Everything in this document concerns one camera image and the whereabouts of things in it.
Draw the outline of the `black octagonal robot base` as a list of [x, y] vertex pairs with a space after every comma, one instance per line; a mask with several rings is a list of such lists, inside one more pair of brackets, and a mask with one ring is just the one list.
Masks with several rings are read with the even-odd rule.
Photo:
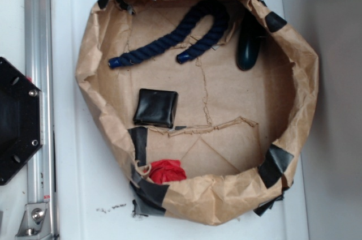
[[6, 58], [1, 58], [1, 185], [42, 146], [41, 91]]

